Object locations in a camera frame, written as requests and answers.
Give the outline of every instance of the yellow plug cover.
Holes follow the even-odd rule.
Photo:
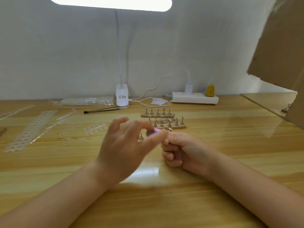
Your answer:
[[[205,96],[207,96],[207,97],[214,97],[214,85],[213,84],[211,84],[211,85],[209,85],[207,87]]]

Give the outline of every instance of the cable connector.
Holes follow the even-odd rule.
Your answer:
[[[186,84],[185,94],[191,95],[192,94],[192,90],[193,90],[193,85],[192,84]]]

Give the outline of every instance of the person's left hand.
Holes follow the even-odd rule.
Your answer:
[[[110,124],[96,160],[110,187],[130,176],[168,135],[162,130],[138,141],[142,129],[154,130],[154,127],[149,121],[132,121],[127,117],[116,118]]]

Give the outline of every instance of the white wall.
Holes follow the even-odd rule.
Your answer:
[[[248,76],[274,0],[173,0],[165,12],[120,10],[124,82],[132,97],[182,67],[194,91],[282,92]],[[0,99],[114,95],[119,82],[113,10],[50,0],[0,0]],[[187,76],[148,96],[183,91]]]

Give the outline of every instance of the purple fake nail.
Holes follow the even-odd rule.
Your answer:
[[[146,135],[150,136],[151,134],[155,133],[155,132],[159,132],[161,131],[160,129],[154,129],[154,130],[147,130]]]

